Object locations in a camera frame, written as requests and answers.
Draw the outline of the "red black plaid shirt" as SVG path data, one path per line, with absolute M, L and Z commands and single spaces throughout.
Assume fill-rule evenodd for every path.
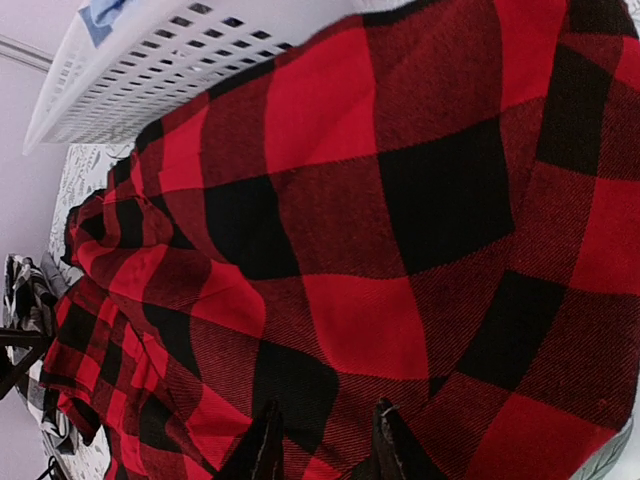
M 111 479 L 567 479 L 639 380 L 639 38 L 622 1 L 358 15 L 149 124 L 68 217 L 42 382 Z

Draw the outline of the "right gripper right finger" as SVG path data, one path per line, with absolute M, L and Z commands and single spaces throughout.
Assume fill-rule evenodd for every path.
M 374 410 L 371 464 L 373 479 L 445 478 L 387 398 L 381 398 Z

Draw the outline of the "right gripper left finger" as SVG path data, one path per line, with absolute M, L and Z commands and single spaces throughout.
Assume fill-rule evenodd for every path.
M 219 471 L 220 479 L 284 478 L 284 422 L 279 404 L 268 401 Z

